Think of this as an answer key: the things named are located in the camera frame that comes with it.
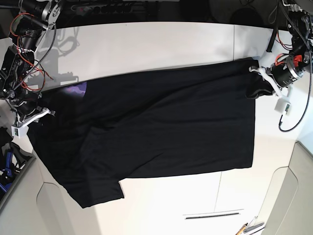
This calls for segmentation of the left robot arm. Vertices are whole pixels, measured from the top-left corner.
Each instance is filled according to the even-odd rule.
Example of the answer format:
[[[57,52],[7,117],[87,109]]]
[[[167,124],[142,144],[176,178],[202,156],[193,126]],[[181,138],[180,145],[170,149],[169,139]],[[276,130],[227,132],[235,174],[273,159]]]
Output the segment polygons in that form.
[[[274,23],[268,46],[262,58],[267,58],[277,41],[285,50],[276,56],[270,67],[251,66],[250,72],[260,76],[246,92],[246,97],[257,99],[263,95],[278,97],[275,110],[282,117],[291,110],[292,85],[304,73],[313,73],[313,2],[311,0],[279,0],[275,12],[286,18],[291,44],[284,44],[279,36],[278,22]]]

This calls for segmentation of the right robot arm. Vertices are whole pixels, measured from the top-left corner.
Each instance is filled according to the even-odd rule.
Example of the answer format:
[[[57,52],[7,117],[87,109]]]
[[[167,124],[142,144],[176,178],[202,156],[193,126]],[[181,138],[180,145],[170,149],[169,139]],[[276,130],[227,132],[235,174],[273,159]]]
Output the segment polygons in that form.
[[[30,88],[25,81],[37,72],[48,77],[41,65],[43,60],[36,60],[35,52],[45,35],[56,30],[63,2],[2,0],[0,6],[19,10],[9,27],[13,44],[8,47],[0,69],[0,98],[12,106],[17,119],[15,126],[23,128],[52,113],[48,108],[38,106],[42,89]]]

